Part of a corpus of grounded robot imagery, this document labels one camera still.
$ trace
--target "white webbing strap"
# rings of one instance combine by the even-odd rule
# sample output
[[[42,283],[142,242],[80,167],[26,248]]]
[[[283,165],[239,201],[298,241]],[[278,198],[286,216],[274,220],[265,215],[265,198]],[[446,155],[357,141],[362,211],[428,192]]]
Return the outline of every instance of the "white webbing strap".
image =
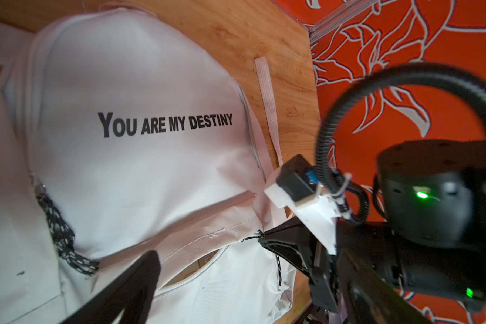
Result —
[[[255,67],[258,72],[259,87],[261,88],[261,95],[263,96],[263,104],[265,105],[266,121],[268,123],[268,131],[272,138],[274,149],[277,153],[277,161],[279,166],[283,165],[281,147],[279,145],[279,128],[277,125],[277,110],[275,106],[274,90],[272,88],[272,79],[270,77],[270,70],[268,69],[268,62],[266,57],[255,59]]]

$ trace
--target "green light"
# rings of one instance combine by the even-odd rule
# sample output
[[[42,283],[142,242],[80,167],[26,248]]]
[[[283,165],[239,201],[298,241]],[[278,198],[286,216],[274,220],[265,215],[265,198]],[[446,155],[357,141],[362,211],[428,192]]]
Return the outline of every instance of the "green light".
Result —
[[[423,191],[416,192],[416,195],[418,195],[419,198],[426,199],[428,198],[428,195],[424,193]]]

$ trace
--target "black corrugated tube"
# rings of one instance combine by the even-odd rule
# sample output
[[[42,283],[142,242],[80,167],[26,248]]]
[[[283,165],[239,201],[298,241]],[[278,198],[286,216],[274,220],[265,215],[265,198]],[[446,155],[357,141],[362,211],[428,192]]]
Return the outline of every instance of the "black corrugated tube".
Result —
[[[316,172],[331,192],[340,187],[327,162],[332,137],[340,120],[366,95],[384,87],[402,85],[435,87],[454,94],[472,107],[486,131],[486,82],[483,80],[458,68],[436,63],[412,63],[384,69],[354,84],[340,96],[320,128],[315,155]]]

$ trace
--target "backpack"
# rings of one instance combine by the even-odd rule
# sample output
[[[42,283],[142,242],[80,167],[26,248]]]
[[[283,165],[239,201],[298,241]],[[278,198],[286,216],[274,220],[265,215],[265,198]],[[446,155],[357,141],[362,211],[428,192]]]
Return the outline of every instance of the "backpack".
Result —
[[[285,220],[271,172],[241,87],[179,31],[125,6],[53,22],[0,74],[0,323],[61,322],[152,249],[148,323],[273,323],[295,269],[245,240]]]

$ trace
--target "wood grain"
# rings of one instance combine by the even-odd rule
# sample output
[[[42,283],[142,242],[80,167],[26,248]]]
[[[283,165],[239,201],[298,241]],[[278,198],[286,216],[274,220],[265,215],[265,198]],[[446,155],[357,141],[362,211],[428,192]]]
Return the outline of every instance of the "wood grain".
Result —
[[[97,11],[104,0],[0,0],[0,21],[39,31],[55,19]],[[283,159],[314,161],[320,124],[307,31],[269,0],[134,0],[204,48],[241,84],[278,167],[268,133],[254,59],[266,56],[277,104]],[[277,323],[290,323],[309,302],[307,278],[297,274],[294,304]]]

